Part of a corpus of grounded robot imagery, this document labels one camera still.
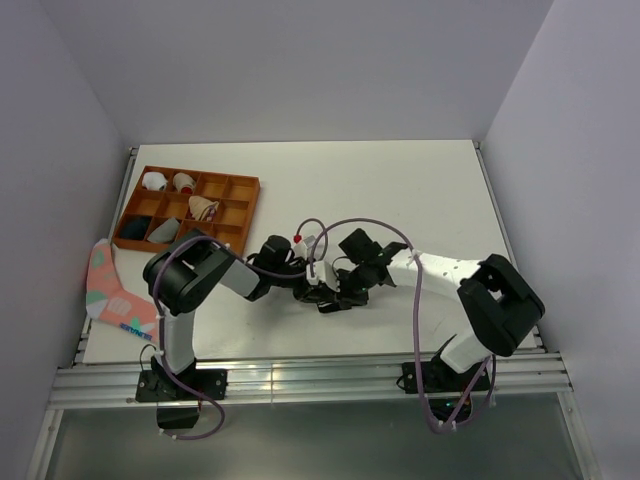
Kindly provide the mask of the tan maroon purple striped sock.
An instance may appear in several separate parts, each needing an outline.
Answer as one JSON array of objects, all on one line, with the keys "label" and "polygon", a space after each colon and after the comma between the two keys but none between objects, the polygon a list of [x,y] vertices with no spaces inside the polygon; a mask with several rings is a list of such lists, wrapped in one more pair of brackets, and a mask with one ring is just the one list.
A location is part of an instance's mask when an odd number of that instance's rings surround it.
[{"label": "tan maroon purple striped sock", "polygon": [[218,210],[219,201],[193,195],[189,197],[188,205],[192,219],[201,222],[212,222]]}]

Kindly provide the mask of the orange compartment tray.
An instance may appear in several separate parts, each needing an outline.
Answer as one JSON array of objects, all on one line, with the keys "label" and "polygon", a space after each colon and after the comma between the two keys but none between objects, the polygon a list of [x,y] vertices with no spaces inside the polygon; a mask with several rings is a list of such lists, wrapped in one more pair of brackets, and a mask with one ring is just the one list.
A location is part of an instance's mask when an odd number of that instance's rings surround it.
[{"label": "orange compartment tray", "polygon": [[158,253],[197,229],[243,254],[259,193],[256,177],[147,166],[112,242],[120,249]]}]

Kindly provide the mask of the black sock white stripes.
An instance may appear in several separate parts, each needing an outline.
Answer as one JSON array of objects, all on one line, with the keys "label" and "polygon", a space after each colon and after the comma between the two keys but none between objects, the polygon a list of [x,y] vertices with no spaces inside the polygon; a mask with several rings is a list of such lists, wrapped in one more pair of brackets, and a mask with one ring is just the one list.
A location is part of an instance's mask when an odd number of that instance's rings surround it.
[{"label": "black sock white stripes", "polygon": [[342,311],[343,307],[337,298],[337,293],[326,286],[309,286],[294,293],[297,301],[306,304],[314,304],[321,314],[330,314]]}]

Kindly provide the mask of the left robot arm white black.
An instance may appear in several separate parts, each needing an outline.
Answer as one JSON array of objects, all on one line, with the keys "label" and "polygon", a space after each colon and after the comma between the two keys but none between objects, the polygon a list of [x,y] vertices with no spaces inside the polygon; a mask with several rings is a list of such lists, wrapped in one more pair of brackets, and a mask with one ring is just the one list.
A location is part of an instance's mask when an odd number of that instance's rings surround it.
[{"label": "left robot arm white black", "polygon": [[196,368],[196,310],[218,285],[250,302],[273,286],[300,291],[308,285],[307,265],[308,259],[294,253],[284,237],[270,236],[258,253],[243,259],[197,228],[155,255],[144,267],[143,279],[158,311],[159,347],[151,370],[140,377],[136,399],[222,399],[226,375]]}]

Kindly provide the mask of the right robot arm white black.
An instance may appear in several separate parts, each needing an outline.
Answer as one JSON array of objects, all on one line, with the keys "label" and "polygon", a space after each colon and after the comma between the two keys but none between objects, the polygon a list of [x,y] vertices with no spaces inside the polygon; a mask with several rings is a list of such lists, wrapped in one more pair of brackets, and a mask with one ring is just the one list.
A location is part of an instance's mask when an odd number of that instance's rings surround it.
[{"label": "right robot arm white black", "polygon": [[540,297],[502,255],[464,260],[420,253],[402,242],[381,246],[362,229],[339,247],[353,270],[336,271],[323,261],[307,268],[307,281],[324,290],[324,311],[364,304],[372,287],[386,285],[448,297],[466,314],[466,327],[413,371],[408,392],[418,387],[427,392],[463,390],[485,359],[511,356],[545,314]]}]

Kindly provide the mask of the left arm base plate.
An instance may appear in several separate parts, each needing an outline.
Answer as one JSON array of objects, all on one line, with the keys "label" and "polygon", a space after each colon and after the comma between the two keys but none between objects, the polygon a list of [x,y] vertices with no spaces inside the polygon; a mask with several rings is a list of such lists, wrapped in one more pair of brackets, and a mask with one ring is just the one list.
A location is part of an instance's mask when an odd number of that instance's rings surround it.
[{"label": "left arm base plate", "polygon": [[[195,366],[177,375],[182,383],[216,401],[224,399],[226,377],[224,369],[198,370]],[[203,404],[202,399],[178,386],[158,365],[139,374],[135,401],[156,404],[157,425],[179,433],[196,425]]]}]

